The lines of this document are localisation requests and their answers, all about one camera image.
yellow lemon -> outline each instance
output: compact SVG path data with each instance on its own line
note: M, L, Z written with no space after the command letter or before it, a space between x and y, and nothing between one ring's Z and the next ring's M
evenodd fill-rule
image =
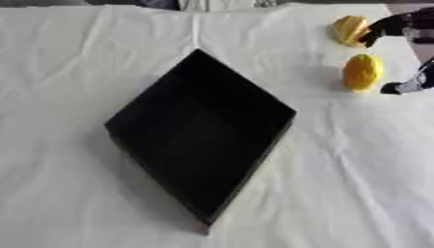
M358 39L370 32L366 18L360 15L342 17L333 23L331 29L336 40L348 47L363 47L364 43Z
M354 91L366 91L383 75L380 57L359 54L352 57L344 68L344 83Z

lemon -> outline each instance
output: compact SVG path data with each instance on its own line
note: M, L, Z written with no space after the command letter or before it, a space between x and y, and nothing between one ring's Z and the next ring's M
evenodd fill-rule
M335 39L348 47L363 47L358 39L369 33L368 22L360 15L347 15L336 20L331 26Z
M383 62L380 57L359 54L353 56L344 68L344 83L354 91L366 91L383 75Z

black box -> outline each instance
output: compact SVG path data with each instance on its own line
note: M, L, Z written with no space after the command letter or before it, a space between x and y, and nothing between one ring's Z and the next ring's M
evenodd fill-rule
M208 226L295 111L201 50L108 121L111 137Z

white cloth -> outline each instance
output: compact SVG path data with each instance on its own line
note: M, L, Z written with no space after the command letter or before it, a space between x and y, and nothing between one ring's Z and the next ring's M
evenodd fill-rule
M382 57L382 83L419 62L401 38L336 44L326 28L344 15L389 12L0 10L1 247L432 247L434 91L345 91L353 54ZM298 111L209 236L103 127L195 47Z

white tablecloth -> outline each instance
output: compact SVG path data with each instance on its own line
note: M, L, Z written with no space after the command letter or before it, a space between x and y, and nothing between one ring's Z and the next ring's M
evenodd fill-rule
M336 44L344 15L381 5L269 13L134 7L0 10L0 246L432 247L434 91L353 94ZM105 121L200 47L298 111L209 236L109 140ZM419 62L381 39L382 83Z

